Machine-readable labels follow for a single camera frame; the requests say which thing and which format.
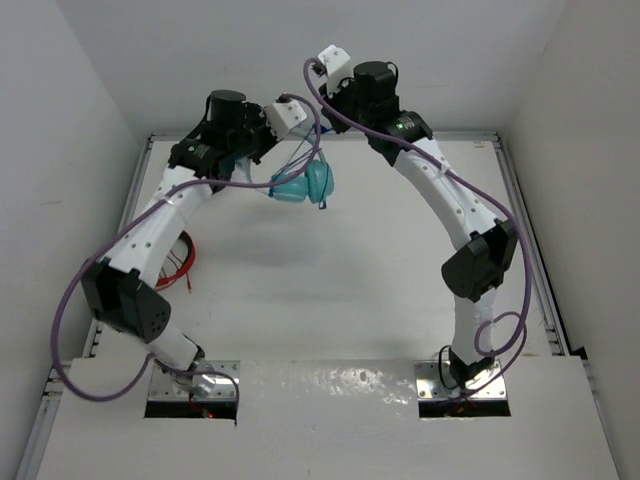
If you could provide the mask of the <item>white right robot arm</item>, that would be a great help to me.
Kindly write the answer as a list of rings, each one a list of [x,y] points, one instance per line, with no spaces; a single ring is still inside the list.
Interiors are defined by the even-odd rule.
[[[451,178],[431,128],[418,113],[400,106],[394,63],[333,67],[315,61],[311,69],[325,80],[318,93],[335,132],[361,125],[369,146],[419,192],[450,238],[455,252],[441,267],[454,296],[450,374],[464,388],[494,363],[491,334],[480,326],[493,318],[497,289],[515,253],[515,226]]]

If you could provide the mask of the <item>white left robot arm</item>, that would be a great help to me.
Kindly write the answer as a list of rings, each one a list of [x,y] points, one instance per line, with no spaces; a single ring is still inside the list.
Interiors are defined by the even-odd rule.
[[[142,214],[83,275],[95,319],[135,337],[165,365],[187,370],[200,347],[171,324],[171,307],[155,289],[160,270],[190,217],[237,161],[258,160],[277,143],[266,108],[232,90],[216,90],[201,122],[173,145],[160,184]]]

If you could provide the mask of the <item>teal cat-ear headphones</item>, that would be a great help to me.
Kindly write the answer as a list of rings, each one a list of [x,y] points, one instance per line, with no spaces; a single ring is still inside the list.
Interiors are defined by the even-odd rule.
[[[289,159],[271,176],[270,181],[275,182],[290,176],[303,164],[306,165],[304,172],[288,182],[268,188],[255,188],[255,191],[280,202],[302,203],[308,200],[317,205],[319,210],[324,210],[335,188],[333,171],[325,154],[320,149],[316,154],[308,151],[306,154],[297,156],[304,143],[314,144],[315,127],[308,131],[297,128],[291,132],[291,135],[299,137],[300,144]]]

